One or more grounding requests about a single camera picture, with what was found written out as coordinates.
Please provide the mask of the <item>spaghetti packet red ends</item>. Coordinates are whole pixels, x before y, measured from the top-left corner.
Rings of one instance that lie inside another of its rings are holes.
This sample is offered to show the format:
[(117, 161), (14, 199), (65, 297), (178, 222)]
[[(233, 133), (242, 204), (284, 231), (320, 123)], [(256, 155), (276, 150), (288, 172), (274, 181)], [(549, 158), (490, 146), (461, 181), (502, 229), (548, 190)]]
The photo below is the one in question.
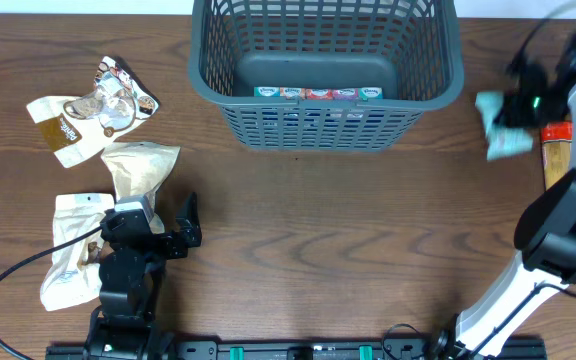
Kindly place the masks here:
[(548, 190), (569, 170), (572, 123), (548, 124), (540, 132), (545, 189)]

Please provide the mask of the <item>teal snack packet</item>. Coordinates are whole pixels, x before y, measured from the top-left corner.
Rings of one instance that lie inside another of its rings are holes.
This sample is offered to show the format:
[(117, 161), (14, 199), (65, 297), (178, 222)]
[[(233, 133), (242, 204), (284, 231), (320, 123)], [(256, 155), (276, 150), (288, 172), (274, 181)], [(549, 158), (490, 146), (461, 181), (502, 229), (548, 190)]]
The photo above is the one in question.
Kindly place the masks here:
[(489, 162), (529, 152), (533, 148), (533, 137), (523, 129), (507, 128), (495, 123), (501, 114), (503, 93), (499, 91), (479, 92), (475, 107), (481, 114), (488, 149)]

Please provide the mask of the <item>multicolour tissue pack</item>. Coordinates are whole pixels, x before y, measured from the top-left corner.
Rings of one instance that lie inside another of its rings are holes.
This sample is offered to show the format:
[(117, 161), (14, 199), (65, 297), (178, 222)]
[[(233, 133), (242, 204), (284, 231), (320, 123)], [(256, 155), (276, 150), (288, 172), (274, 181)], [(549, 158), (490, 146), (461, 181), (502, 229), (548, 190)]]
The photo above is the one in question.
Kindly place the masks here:
[(312, 89), (296, 87), (255, 87), (255, 97), (282, 97), (302, 100), (344, 100), (367, 101), (382, 99), (383, 90), (379, 87), (359, 87), (342, 89)]

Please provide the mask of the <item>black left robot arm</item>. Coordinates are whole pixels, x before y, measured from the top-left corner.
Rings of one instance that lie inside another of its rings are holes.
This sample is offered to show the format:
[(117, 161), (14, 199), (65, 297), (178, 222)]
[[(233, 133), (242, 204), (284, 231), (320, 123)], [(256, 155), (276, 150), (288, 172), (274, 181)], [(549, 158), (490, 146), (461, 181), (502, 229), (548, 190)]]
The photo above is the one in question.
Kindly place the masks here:
[(191, 193), (175, 220), (177, 231), (154, 233), (144, 195), (119, 200), (100, 222), (112, 252), (100, 263), (99, 309), (91, 315), (85, 359), (175, 359), (174, 335), (159, 330), (155, 312), (169, 260), (202, 243), (198, 197)]

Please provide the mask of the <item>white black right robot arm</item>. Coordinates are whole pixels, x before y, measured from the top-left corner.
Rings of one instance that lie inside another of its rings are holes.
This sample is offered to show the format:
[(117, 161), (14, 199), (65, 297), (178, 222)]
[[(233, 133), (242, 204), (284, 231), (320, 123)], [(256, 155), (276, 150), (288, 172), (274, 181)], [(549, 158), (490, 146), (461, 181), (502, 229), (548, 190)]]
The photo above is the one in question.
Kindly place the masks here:
[(483, 116), (507, 129), (542, 128), (572, 121), (570, 168), (522, 214), (515, 254), (472, 307), (454, 316), (426, 350), (428, 359), (490, 359), (541, 304), (576, 284), (576, 33), (550, 82), (538, 63), (519, 50), (508, 66), (518, 87), (494, 101)]

